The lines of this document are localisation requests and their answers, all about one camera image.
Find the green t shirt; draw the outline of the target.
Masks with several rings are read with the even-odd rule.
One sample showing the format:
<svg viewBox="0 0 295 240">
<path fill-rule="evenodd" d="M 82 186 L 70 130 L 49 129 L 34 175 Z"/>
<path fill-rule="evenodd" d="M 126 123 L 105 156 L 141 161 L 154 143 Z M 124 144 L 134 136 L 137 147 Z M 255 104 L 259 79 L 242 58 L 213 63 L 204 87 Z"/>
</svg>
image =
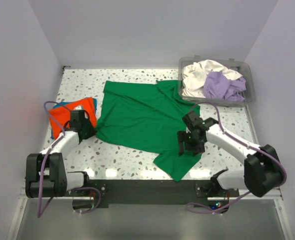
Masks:
<svg viewBox="0 0 295 240">
<path fill-rule="evenodd" d="M 153 163 L 179 182 L 200 160 L 186 151 L 179 155 L 177 133 L 185 131 L 182 118 L 199 106 L 183 100 L 176 80 L 155 84 L 107 81 L 96 137 L 109 144 L 156 153 Z"/>
</svg>

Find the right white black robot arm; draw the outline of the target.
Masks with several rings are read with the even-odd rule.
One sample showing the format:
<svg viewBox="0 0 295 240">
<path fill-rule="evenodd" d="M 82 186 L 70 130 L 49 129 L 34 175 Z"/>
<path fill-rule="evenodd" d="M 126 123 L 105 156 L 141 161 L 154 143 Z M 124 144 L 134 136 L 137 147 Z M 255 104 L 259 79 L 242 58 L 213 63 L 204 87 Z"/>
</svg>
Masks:
<svg viewBox="0 0 295 240">
<path fill-rule="evenodd" d="M 248 142 L 225 129 L 219 120 L 211 117 L 202 119 L 195 111 L 186 114 L 182 121 L 186 130 L 177 132 L 180 156 L 186 152 L 193 156 L 201 155 L 206 151 L 205 144 L 212 143 L 243 166 L 242 171 L 224 169 L 215 173 L 210 178 L 208 192 L 217 194 L 230 189 L 244 189 L 256 197 L 262 197 L 286 181 L 286 171 L 271 145 L 260 146 Z"/>
</svg>

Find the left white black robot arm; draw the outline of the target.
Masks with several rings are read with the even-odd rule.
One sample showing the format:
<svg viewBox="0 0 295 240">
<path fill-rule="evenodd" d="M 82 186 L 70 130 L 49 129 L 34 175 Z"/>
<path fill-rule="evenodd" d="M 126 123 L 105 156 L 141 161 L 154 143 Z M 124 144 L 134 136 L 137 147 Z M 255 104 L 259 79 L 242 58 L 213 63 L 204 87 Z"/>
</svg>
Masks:
<svg viewBox="0 0 295 240">
<path fill-rule="evenodd" d="M 58 138 L 39 153 L 26 158 L 25 194 L 37 198 L 42 190 L 43 198 L 63 197 L 66 192 L 84 187 L 89 180 L 85 171 L 70 171 L 65 168 L 65 159 L 83 140 L 96 134 L 86 110 L 73 110 Z"/>
</svg>

